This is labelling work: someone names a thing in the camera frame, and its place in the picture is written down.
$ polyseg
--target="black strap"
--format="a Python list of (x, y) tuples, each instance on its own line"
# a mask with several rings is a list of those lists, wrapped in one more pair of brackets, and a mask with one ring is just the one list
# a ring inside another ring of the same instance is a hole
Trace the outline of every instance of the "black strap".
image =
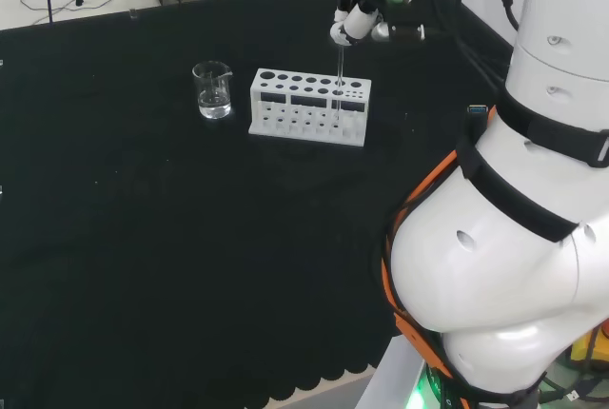
[(505, 88), (497, 112), (510, 128), (538, 146), (592, 168), (609, 166), (609, 130), (590, 131), (548, 119), (519, 103)]
[(475, 147), (476, 121), (480, 114), (468, 117), (457, 143), (457, 158), (463, 176), (494, 207), (542, 238), (557, 243), (569, 236), (578, 225), (541, 207), (507, 183), (481, 156)]

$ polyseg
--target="glass beaker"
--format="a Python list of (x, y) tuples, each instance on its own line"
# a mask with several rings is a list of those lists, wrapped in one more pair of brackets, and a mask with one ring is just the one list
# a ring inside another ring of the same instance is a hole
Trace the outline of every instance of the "glass beaker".
[(199, 112), (207, 119), (222, 119), (230, 112), (231, 69), (222, 62), (202, 62), (192, 69)]

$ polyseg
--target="black tablecloth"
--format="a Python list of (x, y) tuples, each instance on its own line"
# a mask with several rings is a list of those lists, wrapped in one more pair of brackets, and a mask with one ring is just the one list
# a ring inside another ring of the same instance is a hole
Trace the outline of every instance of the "black tablecloth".
[[(364, 148), (249, 136), (258, 68), (336, 73), (335, 1), (0, 33), (7, 409), (255, 409), (378, 363), (375, 244), (491, 95), (448, 38), (363, 44), (344, 74), (372, 80)], [(233, 68), (231, 118), (200, 118), (202, 60)]]

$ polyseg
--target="test tube rack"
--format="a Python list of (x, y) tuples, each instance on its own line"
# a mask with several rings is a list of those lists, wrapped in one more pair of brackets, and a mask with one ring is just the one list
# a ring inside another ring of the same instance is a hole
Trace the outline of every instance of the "test tube rack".
[[(253, 135), (363, 146), (371, 81), (261, 68), (251, 85)], [(338, 109), (338, 98), (341, 106)]]

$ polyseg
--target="water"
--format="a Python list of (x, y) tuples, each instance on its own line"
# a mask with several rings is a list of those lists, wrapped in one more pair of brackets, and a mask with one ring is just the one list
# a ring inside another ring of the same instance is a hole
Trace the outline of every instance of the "water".
[(230, 96), (219, 90), (201, 92), (199, 112), (207, 119), (222, 119), (230, 112)]

